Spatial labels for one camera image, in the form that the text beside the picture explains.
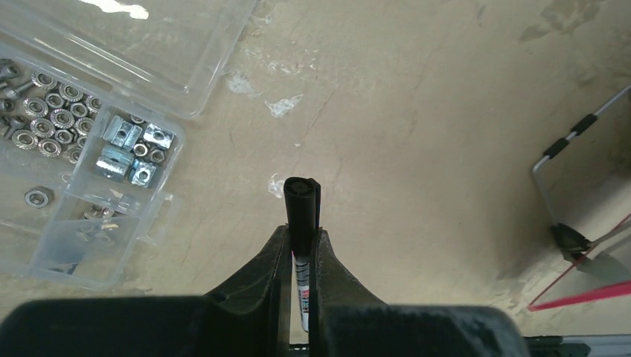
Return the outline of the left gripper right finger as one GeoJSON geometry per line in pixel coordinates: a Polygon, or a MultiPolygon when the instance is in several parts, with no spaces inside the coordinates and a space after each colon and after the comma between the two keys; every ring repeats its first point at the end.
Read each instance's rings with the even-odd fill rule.
{"type": "Polygon", "coordinates": [[[370,318],[384,306],[336,257],[328,232],[318,229],[310,255],[310,355],[365,349],[377,331],[370,318]]]}

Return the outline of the black marker cap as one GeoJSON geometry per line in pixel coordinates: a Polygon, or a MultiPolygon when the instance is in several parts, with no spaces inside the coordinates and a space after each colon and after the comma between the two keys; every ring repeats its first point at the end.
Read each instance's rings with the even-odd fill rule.
{"type": "Polygon", "coordinates": [[[320,226],[321,185],[313,178],[290,177],[284,182],[284,199],[292,252],[309,257],[320,226]]]}

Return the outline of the pink framed whiteboard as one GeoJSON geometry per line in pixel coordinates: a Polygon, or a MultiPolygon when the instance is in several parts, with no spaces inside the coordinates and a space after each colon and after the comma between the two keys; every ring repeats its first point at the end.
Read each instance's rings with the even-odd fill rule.
{"type": "Polygon", "coordinates": [[[569,267],[529,304],[531,311],[630,294],[630,174],[549,190],[551,233],[569,267]]]}

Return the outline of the clear plastic parts box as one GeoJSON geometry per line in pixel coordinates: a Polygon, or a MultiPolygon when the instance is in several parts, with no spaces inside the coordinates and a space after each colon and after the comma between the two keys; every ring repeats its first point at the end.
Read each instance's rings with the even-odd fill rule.
{"type": "Polygon", "coordinates": [[[179,208],[164,191],[254,1],[1,3],[1,271],[106,289],[179,208]]]}

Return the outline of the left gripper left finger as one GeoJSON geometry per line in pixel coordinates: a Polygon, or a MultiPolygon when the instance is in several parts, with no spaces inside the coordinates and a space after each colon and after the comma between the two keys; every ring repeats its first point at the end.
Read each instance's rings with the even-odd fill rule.
{"type": "Polygon", "coordinates": [[[288,228],[205,294],[205,356],[285,356],[289,352],[292,254],[288,228]]]}

